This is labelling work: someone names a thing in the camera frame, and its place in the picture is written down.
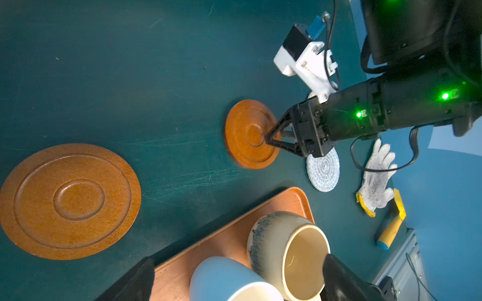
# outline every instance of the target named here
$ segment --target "blue cup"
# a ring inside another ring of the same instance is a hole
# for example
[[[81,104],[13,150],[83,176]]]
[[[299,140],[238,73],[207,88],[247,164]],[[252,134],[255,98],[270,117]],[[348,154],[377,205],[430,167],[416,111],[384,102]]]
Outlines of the blue cup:
[[[226,257],[210,257],[194,271],[190,301],[283,301],[280,292],[258,274]]]

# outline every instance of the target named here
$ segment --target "beige mug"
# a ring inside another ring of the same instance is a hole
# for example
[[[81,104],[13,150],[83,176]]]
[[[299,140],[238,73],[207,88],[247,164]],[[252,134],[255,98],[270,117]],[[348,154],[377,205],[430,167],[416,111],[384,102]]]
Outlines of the beige mug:
[[[320,228],[288,212],[260,218],[248,237],[251,268],[288,301],[320,300],[330,245]]]

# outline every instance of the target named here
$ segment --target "wooden saucer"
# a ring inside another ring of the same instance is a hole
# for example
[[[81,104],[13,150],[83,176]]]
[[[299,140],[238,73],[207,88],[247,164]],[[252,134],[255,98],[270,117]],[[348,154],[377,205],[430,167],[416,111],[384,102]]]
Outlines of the wooden saucer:
[[[230,110],[224,126],[224,142],[231,157],[242,167],[265,168],[273,163],[280,149],[265,142],[276,118],[264,104],[247,99]]]
[[[24,251],[70,260],[118,241],[140,205],[139,180],[124,159],[95,145],[63,144],[10,173],[0,192],[0,223]]]

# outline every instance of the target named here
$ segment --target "dark green table surface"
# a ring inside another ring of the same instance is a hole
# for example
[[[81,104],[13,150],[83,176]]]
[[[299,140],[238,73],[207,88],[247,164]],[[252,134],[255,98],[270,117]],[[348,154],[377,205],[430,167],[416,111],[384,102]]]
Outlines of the dark green table surface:
[[[366,77],[348,0],[339,2],[332,48],[346,87]],[[355,202],[351,141],[336,147],[341,174],[329,193],[311,186],[300,157],[281,151],[245,170],[223,144],[237,101],[280,117],[307,96],[273,57],[294,22],[324,10],[331,1],[2,1],[0,182],[39,150],[88,143],[122,156],[143,197],[119,242],[79,260],[35,257],[0,231],[0,299],[92,300],[142,257],[157,252],[160,263],[290,186],[306,192],[332,252],[372,280],[392,252],[373,239],[386,210],[372,219]],[[365,159],[369,142],[357,146]]]

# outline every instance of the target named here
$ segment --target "ceramic mug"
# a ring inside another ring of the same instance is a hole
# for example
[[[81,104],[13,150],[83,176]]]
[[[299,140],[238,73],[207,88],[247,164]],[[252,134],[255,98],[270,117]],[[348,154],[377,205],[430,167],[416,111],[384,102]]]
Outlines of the ceramic mug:
[[[214,256],[201,262],[191,278],[190,301],[283,301],[280,292],[241,263]]]
[[[330,245],[312,222],[288,212],[268,214],[251,229],[247,251],[252,269],[285,300],[320,300]]]

